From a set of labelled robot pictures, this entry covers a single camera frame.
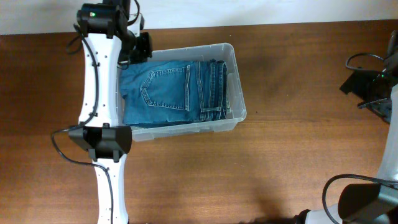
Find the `dark blue jeans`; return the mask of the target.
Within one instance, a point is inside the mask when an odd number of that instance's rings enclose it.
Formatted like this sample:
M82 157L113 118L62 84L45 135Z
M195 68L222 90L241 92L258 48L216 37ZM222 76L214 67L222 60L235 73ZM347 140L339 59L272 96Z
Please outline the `dark blue jeans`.
M121 72L123 123L152 128L225 119L228 68L222 60L138 63Z

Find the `clear plastic storage bin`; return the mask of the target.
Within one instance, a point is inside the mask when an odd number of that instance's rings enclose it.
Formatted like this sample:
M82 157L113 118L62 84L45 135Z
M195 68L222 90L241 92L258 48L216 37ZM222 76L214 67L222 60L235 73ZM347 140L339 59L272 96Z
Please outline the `clear plastic storage bin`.
M247 111L244 104L235 51L231 44L222 43L179 49L156 50L153 53L152 58L147 62L169 60L196 60L202 62L207 60L222 60L226 62L228 68L228 113L226 118L217 121L205 121L152 128L131 126L133 140L146 141L181 134L229 131L234 129L240 121L243 121L246 118Z

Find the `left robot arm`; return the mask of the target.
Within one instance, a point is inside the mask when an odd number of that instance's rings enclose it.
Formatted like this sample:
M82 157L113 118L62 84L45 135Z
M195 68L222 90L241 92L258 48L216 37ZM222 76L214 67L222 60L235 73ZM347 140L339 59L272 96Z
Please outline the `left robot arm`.
M98 186L98 223L129 223L124 198L124 165L132 131L123 125L119 93L122 70L152 56L150 35L130 0L85 3L76 14L78 40L85 54L83 106L69 138L86 151Z

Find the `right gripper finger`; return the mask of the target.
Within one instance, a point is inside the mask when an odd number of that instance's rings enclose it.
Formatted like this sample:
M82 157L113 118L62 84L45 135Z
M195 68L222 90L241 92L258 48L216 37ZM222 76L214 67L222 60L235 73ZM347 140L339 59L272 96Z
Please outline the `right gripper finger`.
M358 104L359 109L368 109L380 117L385 123L391 122L392 100L390 98L381 98L378 100L364 101Z
M344 94L353 93L362 100L367 100L369 95L369 85L373 82L373 73L364 71L354 71L349 78L340 86Z

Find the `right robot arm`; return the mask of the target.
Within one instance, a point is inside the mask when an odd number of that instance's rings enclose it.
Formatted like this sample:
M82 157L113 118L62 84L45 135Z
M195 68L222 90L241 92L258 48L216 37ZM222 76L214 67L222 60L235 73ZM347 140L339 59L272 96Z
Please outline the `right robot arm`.
M352 75L340 90L359 98L359 109L367 109L389 124L381 165L375 177L340 174L323 187L321 210L304 210L291 223L397 223L397 31L391 33L381 71L350 66ZM337 204L326 203L329 186L336 180L356 179L347 185Z

